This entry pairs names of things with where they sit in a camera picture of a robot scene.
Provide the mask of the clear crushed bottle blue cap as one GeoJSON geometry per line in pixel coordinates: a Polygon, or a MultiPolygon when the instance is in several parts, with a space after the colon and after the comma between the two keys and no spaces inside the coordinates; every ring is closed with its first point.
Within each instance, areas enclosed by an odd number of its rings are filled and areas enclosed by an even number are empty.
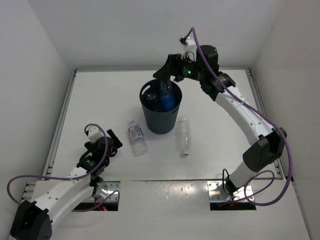
{"type": "Polygon", "coordinates": [[[190,119],[186,115],[181,115],[177,119],[177,149],[182,157],[190,155],[192,145],[190,119]]]}

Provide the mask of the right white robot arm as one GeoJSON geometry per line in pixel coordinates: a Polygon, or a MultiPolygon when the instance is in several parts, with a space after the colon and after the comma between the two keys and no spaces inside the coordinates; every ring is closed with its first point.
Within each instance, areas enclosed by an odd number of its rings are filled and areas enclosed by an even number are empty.
{"type": "Polygon", "coordinates": [[[211,45],[202,45],[196,50],[196,59],[191,60],[182,54],[169,54],[163,67],[153,77],[168,83],[171,77],[175,82],[185,78],[196,80],[201,89],[221,106],[240,127],[250,148],[242,155],[242,162],[223,184],[228,195],[243,187],[249,179],[267,165],[276,161],[283,153],[287,133],[283,128],[276,130],[257,113],[240,103],[243,97],[236,83],[226,73],[219,70],[218,52],[211,45]]]}

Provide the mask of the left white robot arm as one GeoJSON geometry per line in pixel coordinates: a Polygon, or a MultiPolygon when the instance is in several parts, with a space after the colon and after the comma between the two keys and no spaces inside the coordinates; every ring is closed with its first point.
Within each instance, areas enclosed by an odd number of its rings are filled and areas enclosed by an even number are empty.
{"type": "Polygon", "coordinates": [[[118,208],[120,188],[108,187],[100,174],[123,144],[111,129],[103,131],[95,124],[86,126],[85,134],[86,152],[71,172],[35,200],[19,204],[9,233],[13,239],[49,240],[60,221],[90,197],[94,198],[90,211],[104,209],[105,203],[118,208]]]}

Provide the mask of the blue label bottle white cap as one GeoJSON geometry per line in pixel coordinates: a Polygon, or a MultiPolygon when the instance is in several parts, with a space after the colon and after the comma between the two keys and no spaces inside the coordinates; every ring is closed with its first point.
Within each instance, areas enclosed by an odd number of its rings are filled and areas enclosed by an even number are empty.
{"type": "Polygon", "coordinates": [[[161,110],[159,96],[154,91],[148,91],[143,94],[143,103],[151,111],[159,112],[161,110]]]}

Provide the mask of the clear bottle white grey label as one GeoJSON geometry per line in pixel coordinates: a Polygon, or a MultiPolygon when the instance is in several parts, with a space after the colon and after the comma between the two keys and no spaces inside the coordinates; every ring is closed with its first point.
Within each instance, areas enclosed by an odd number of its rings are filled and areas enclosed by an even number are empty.
{"type": "Polygon", "coordinates": [[[141,130],[141,126],[134,120],[131,120],[128,123],[128,133],[132,143],[134,155],[138,157],[146,154],[148,152],[148,145],[141,130]]]}

